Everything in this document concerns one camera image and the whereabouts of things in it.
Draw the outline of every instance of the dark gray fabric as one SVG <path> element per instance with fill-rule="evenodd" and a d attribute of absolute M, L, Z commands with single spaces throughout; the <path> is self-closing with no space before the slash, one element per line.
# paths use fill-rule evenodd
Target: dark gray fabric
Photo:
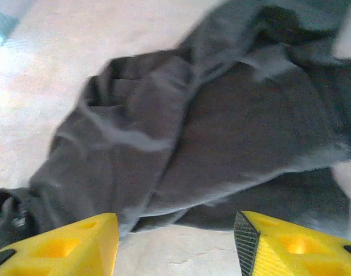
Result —
<path fill-rule="evenodd" d="M 232 0 L 180 47 L 110 61 L 16 205 L 33 198 L 38 233 L 115 212 L 122 237 L 232 231 L 237 209 L 305 224 L 330 214 L 323 201 L 346 220 L 325 168 L 351 159 L 351 60 L 331 55 L 350 4 Z"/>

